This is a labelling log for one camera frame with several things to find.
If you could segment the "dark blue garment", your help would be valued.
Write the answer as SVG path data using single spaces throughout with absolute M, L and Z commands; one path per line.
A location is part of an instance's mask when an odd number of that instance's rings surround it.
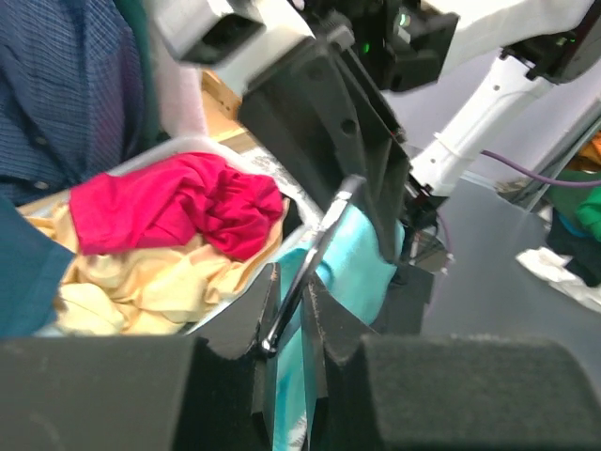
M 36 333 L 56 319 L 54 298 L 73 253 L 1 199 L 1 336 Z

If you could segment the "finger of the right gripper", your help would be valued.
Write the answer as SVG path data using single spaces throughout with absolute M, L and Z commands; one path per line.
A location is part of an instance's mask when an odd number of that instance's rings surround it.
M 357 205 L 395 262 L 408 157 L 353 42 L 346 27 L 304 39 L 250 82 L 238 119 L 322 210 L 345 177 L 363 177 Z

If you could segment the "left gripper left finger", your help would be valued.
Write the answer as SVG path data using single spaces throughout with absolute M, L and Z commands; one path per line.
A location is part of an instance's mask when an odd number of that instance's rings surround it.
M 277 362 L 260 341 L 280 302 L 280 267 L 267 264 L 243 295 L 193 333 L 185 388 L 187 446 L 271 446 Z

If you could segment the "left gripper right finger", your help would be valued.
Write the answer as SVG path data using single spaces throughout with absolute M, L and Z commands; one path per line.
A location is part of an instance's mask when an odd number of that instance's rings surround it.
M 378 404 L 380 336 L 312 275 L 303 290 L 301 331 L 307 405 Z

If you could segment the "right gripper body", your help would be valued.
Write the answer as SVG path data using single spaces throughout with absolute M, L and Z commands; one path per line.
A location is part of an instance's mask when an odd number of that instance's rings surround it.
M 353 50 L 383 91 L 404 92 L 436 82 L 459 22 L 424 1 L 303 1 L 316 22 L 339 13 L 350 22 Z

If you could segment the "beige t shirt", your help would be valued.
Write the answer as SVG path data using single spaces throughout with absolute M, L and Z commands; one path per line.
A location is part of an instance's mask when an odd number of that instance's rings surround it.
M 62 334 L 174 334 L 235 300 L 283 238 L 277 222 L 265 246 L 244 261 L 199 235 L 184 246 L 86 257 L 66 205 L 55 205 L 49 218 L 27 220 L 75 254 L 54 300 L 54 327 Z

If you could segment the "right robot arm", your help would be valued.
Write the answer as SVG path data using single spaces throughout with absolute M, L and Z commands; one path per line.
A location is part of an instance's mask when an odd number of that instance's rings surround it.
M 326 209 L 348 176 L 394 261 L 398 221 L 428 225 L 488 142 L 600 57 L 596 1 L 308 1 L 311 27 L 256 75 L 239 122 Z M 419 156 L 385 92 L 404 92 L 497 51 L 483 82 Z

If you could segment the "magenta garment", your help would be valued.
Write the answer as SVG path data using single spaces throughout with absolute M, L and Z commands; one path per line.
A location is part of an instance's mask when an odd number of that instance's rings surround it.
M 100 174 L 71 190 L 69 212 L 85 255 L 174 247 L 195 235 L 226 256 L 262 249 L 284 214 L 275 181 L 209 153 L 181 153 L 125 176 Z

